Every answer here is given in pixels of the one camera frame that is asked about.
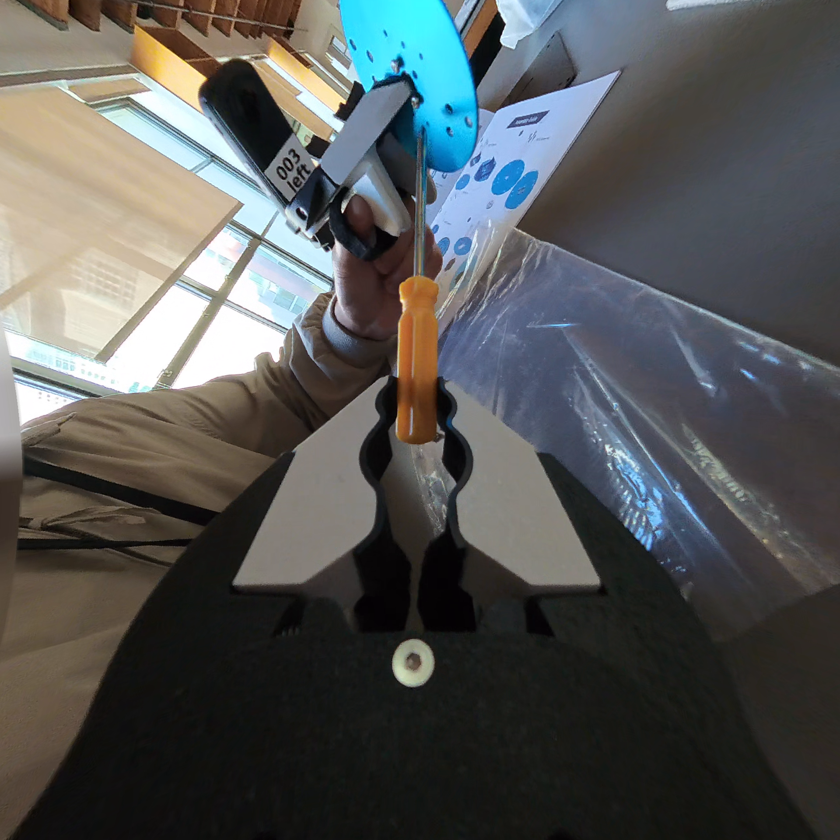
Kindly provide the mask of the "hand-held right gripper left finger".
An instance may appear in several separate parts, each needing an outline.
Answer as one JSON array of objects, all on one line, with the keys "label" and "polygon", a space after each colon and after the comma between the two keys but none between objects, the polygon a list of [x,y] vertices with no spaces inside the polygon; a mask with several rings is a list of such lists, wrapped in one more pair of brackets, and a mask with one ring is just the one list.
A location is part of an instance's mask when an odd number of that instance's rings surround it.
[{"label": "hand-held right gripper left finger", "polygon": [[382,486],[395,418],[396,378],[383,376],[294,449],[237,592],[330,600],[362,632],[406,627],[412,567]]}]

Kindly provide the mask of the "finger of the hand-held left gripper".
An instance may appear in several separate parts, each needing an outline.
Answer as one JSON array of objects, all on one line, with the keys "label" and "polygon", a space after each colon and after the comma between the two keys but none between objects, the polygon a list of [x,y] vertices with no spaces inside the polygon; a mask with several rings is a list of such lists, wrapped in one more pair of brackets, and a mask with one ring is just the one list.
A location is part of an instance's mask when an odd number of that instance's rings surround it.
[{"label": "finger of the hand-held left gripper", "polygon": [[351,186],[359,180],[353,170],[374,153],[398,188],[414,185],[415,158],[396,138],[392,122],[410,105],[412,84],[404,77],[385,80],[366,92],[357,103],[336,139],[321,158],[321,169],[336,187]]}]

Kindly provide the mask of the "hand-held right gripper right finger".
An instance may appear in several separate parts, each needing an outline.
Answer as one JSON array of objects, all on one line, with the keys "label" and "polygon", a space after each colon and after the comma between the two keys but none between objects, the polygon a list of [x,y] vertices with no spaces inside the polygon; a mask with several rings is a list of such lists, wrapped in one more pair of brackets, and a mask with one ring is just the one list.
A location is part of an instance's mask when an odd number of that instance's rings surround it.
[{"label": "hand-held right gripper right finger", "polygon": [[423,557],[423,626],[475,631],[512,607],[589,595],[602,581],[541,455],[453,382],[437,383],[444,528]]}]

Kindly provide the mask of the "blue round metal plate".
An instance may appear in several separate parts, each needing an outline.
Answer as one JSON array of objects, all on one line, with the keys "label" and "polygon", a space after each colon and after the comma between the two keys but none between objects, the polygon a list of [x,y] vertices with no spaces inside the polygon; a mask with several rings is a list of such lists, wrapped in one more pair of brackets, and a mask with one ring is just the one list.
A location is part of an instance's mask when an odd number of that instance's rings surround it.
[{"label": "blue round metal plate", "polygon": [[404,81],[408,98],[388,124],[409,154],[425,133],[426,165],[464,167],[476,147],[478,105],[469,60],[440,1],[341,1],[344,39],[366,92]]}]

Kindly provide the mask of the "yellow-handled screwdriver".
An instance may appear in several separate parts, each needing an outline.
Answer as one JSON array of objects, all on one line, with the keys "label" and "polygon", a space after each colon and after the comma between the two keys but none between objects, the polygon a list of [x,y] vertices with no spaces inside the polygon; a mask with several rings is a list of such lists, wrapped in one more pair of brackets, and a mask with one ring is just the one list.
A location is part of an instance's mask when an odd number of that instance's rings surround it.
[{"label": "yellow-handled screwdriver", "polygon": [[413,275],[400,286],[396,366],[396,437],[423,445],[437,434],[437,283],[426,271],[427,131],[416,137]]}]

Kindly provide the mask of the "person's left forearm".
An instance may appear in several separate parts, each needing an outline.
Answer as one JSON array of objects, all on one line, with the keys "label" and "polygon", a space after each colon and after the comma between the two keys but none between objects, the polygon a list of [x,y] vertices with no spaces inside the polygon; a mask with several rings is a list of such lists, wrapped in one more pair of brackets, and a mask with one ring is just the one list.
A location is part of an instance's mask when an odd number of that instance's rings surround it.
[{"label": "person's left forearm", "polygon": [[203,385],[74,402],[24,426],[24,454],[149,492],[248,483],[382,378],[396,336],[361,339],[321,295],[275,360]]}]

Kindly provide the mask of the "person's left hand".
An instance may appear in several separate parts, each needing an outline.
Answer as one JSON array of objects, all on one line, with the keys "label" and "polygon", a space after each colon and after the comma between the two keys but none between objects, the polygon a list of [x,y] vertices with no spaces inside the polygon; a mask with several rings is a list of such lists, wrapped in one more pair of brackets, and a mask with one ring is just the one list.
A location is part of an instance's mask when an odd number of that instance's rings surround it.
[{"label": "person's left hand", "polygon": [[[345,219],[359,239],[370,240],[375,232],[372,210],[362,196],[353,196]],[[389,340],[396,336],[402,315],[400,285],[414,271],[414,228],[405,231],[394,245],[373,261],[364,261],[336,242],[332,248],[334,314],[339,324],[364,340]],[[425,276],[435,279],[443,257],[429,227],[425,228]]]}]

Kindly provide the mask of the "clear plastic bag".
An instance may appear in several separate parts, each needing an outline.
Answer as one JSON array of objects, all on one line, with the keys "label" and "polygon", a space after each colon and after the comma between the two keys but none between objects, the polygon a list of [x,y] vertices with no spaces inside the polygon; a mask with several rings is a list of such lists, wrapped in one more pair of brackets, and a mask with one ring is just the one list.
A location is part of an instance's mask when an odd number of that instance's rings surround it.
[{"label": "clear plastic bag", "polygon": [[498,223],[444,265],[442,376],[585,485],[711,636],[838,585],[838,367]]}]

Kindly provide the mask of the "black metal plate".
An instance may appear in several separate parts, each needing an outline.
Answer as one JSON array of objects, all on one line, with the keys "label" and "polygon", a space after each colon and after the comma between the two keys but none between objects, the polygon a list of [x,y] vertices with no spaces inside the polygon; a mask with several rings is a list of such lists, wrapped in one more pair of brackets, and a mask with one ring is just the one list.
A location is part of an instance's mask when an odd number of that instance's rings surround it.
[{"label": "black metal plate", "polygon": [[566,89],[574,83],[577,72],[564,38],[557,30],[523,72],[502,102],[502,106],[510,106]]}]

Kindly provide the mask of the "assembly guide paper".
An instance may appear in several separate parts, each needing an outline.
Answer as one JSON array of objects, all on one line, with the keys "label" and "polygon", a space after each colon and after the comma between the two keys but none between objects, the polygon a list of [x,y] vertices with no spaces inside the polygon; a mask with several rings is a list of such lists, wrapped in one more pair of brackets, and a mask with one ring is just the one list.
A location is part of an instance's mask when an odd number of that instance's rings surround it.
[{"label": "assembly guide paper", "polygon": [[437,275],[438,331],[463,305],[621,76],[586,83],[499,109],[473,156],[448,178],[451,188],[431,223],[443,267]]}]

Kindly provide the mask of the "large window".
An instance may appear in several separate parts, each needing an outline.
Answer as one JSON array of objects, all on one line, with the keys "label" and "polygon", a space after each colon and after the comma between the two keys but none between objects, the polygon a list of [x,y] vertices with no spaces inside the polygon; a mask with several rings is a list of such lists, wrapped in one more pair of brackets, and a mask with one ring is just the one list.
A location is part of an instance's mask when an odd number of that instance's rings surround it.
[{"label": "large window", "polygon": [[199,119],[72,91],[2,96],[2,327],[10,353],[94,392],[250,371],[330,287],[329,257]]}]

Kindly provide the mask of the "person's beige jacket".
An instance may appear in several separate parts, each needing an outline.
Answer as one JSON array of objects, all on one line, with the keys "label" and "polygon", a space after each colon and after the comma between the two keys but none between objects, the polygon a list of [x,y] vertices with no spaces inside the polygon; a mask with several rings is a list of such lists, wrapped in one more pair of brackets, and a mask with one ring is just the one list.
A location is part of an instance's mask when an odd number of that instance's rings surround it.
[{"label": "person's beige jacket", "polygon": [[124,632],[182,550],[306,432],[245,421],[226,434],[150,416],[83,416],[82,405],[27,426],[24,453],[116,485],[120,496],[26,478],[19,537],[128,542],[28,549],[17,557],[2,642],[2,838],[44,790],[77,734]]}]

